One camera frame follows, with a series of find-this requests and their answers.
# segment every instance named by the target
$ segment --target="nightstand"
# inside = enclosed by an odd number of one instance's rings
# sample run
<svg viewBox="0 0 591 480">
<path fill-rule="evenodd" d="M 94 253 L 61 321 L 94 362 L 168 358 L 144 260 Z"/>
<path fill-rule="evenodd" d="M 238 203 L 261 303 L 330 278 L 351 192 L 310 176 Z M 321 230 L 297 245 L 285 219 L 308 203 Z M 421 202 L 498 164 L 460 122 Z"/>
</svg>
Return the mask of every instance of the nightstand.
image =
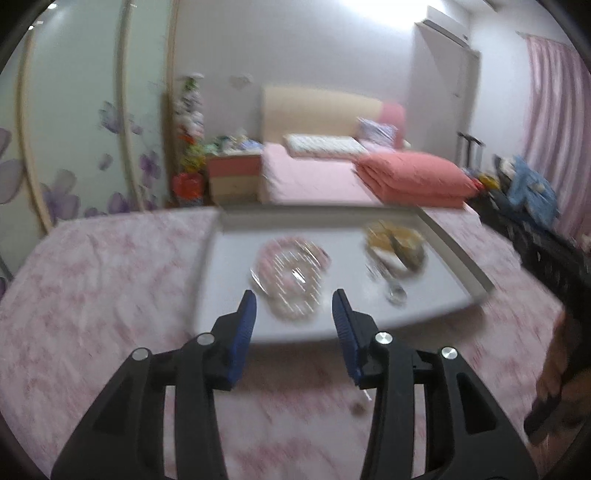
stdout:
<svg viewBox="0 0 591 480">
<path fill-rule="evenodd" d="M 218 205 L 258 200 L 261 154 L 244 153 L 210 157 L 207 161 L 210 194 Z"/>
</svg>

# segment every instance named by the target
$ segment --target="bed headboard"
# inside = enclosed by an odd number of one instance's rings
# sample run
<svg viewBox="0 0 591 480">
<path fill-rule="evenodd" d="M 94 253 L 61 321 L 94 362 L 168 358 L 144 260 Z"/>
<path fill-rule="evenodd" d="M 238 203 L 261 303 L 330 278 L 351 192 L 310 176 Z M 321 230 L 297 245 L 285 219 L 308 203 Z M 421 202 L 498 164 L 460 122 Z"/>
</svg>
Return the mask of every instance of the bed headboard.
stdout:
<svg viewBox="0 0 591 480">
<path fill-rule="evenodd" d="M 286 134 L 354 137 L 357 117 L 395 125 L 402 148 L 405 112 L 401 105 L 352 93 L 304 87 L 266 86 L 262 101 L 262 139 L 282 143 Z"/>
</svg>

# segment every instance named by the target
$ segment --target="purple flower decal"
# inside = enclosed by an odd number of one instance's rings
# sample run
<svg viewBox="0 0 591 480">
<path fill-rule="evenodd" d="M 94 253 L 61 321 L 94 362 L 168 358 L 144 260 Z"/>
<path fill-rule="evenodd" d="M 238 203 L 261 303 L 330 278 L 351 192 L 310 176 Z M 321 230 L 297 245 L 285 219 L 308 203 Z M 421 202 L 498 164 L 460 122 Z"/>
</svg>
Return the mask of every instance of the purple flower decal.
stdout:
<svg viewBox="0 0 591 480">
<path fill-rule="evenodd" d="M 132 133 L 134 133 L 135 135 L 141 135 L 142 133 L 144 133 L 144 129 L 140 127 L 138 124 L 134 123 L 133 120 L 129 120 L 129 122 L 131 123 Z"/>
<path fill-rule="evenodd" d="M 98 217 L 98 216 L 103 216 L 106 215 L 105 212 L 100 212 L 98 209 L 94 208 L 94 207 L 90 207 L 87 208 L 86 210 L 84 210 L 84 218 L 92 218 L 92 217 Z"/>
<path fill-rule="evenodd" d="M 143 171 L 142 184 L 148 189 L 152 188 L 153 179 L 159 179 L 162 173 L 158 161 L 158 154 L 154 150 L 147 155 L 143 154 L 139 158 L 139 167 Z"/>
<path fill-rule="evenodd" d="M 115 192 L 111 195 L 107 205 L 107 211 L 114 215 L 116 213 L 129 213 L 131 211 L 131 202 L 128 201 L 123 194 Z"/>
<path fill-rule="evenodd" d="M 153 210 L 158 210 L 158 199 L 156 198 L 156 195 L 151 195 L 149 199 L 145 199 L 144 207 L 149 212 L 152 212 Z"/>
<path fill-rule="evenodd" d="M 100 124 L 109 132 L 118 134 L 121 133 L 121 116 L 119 112 L 110 102 L 103 102 L 103 108 L 99 110 Z"/>
<path fill-rule="evenodd" d="M 12 134 L 5 128 L 0 128 L 0 157 L 10 145 L 10 140 L 12 140 Z"/>
<path fill-rule="evenodd" d="M 76 176 L 69 170 L 58 170 L 51 188 L 41 183 L 43 199 L 54 225 L 58 219 L 72 220 L 78 217 L 80 198 L 70 194 L 75 184 Z"/>
<path fill-rule="evenodd" d="M 105 171 L 111 166 L 112 163 L 113 157 L 111 157 L 108 153 L 104 154 L 103 158 L 100 159 L 99 170 Z"/>
<path fill-rule="evenodd" d="M 8 148 L 12 134 L 0 128 L 0 157 Z M 0 205 L 10 202 L 21 187 L 24 168 L 21 160 L 8 160 L 0 164 Z"/>
<path fill-rule="evenodd" d="M 7 282 L 6 278 L 0 277 L 0 300 L 2 299 L 4 294 L 6 293 L 7 289 L 8 289 L 8 282 Z"/>
</svg>

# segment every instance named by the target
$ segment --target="beige headboard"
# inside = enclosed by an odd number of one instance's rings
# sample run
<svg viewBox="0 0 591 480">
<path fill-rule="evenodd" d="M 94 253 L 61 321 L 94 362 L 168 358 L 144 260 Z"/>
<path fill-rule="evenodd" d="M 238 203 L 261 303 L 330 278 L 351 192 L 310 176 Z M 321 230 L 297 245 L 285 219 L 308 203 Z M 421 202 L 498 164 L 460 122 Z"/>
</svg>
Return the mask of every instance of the beige headboard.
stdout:
<svg viewBox="0 0 591 480">
<path fill-rule="evenodd" d="M 303 87 L 263 89 L 262 139 L 282 143 L 286 134 L 354 137 L 357 117 L 378 120 L 380 100 L 351 93 Z"/>
</svg>

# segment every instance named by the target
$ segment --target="drawer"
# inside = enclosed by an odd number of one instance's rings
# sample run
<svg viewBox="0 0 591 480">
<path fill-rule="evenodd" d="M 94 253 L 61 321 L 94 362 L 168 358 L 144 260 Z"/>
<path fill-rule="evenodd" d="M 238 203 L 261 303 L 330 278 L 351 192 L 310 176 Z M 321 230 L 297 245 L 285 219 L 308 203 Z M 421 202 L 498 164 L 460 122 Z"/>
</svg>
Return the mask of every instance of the drawer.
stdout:
<svg viewBox="0 0 591 480">
<path fill-rule="evenodd" d="M 207 162 L 209 177 L 258 176 L 261 172 L 261 156 L 213 157 Z"/>
<path fill-rule="evenodd" d="M 258 176 L 214 177 L 209 180 L 214 202 L 218 196 L 255 195 L 258 193 Z"/>
</svg>

